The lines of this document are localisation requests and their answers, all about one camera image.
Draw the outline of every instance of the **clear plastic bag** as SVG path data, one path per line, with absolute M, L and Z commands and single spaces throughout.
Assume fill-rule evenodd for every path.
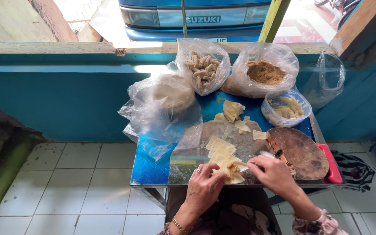
M 203 126 L 201 107 L 190 83 L 175 70 L 174 61 L 167 68 L 131 85 L 130 100 L 118 111 L 130 120 L 124 134 L 136 143 L 143 138 L 155 145 L 146 151 L 155 161 L 175 143 L 182 149 L 197 146 Z
M 220 62 L 216 77 L 204 89 L 198 88 L 197 79 L 187 66 L 187 61 L 192 58 L 191 51 L 195 51 L 201 57 L 210 55 L 212 59 Z M 183 76 L 189 80 L 195 92 L 201 96 L 206 96 L 219 89 L 226 81 L 231 68 L 227 52 L 206 39 L 178 39 L 178 54 L 175 61 Z
M 343 91 L 345 66 L 333 54 L 320 54 L 315 71 L 304 85 L 301 94 L 313 108 L 319 109 Z
M 268 85 L 252 80 L 247 72 L 249 61 L 267 61 L 285 72 L 282 81 L 276 85 Z M 245 47 L 233 64 L 231 79 L 241 93 L 250 98 L 263 98 L 272 91 L 292 88 L 300 66 L 298 59 L 287 45 L 256 42 Z

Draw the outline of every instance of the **gold bracelet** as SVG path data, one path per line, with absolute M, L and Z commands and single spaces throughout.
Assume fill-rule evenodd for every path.
M 175 226 L 176 226 L 181 232 L 189 233 L 189 231 L 186 231 L 185 229 L 183 229 L 183 228 L 181 227 L 181 225 L 179 225 L 178 222 L 176 222 L 175 217 L 172 218 L 172 222 L 175 224 Z

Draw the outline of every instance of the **headlight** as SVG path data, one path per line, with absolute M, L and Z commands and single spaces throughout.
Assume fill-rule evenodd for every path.
M 243 24 L 263 23 L 268 14 L 269 5 L 248 7 Z
M 158 10 L 120 7 L 124 23 L 129 25 L 159 27 Z

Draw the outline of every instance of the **sleeve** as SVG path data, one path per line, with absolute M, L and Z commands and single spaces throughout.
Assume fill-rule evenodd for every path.
M 166 223 L 162 231 L 160 231 L 157 235 L 173 235 L 168 225 L 169 223 Z
M 296 215 L 292 224 L 295 235 L 349 235 L 339 227 L 338 222 L 333 219 L 326 210 L 320 210 L 321 216 L 316 221 L 303 220 Z

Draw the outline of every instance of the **suzuki logo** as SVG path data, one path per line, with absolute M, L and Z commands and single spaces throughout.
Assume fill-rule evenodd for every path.
M 219 23 L 221 16 L 191 16 L 186 17 L 187 23 Z

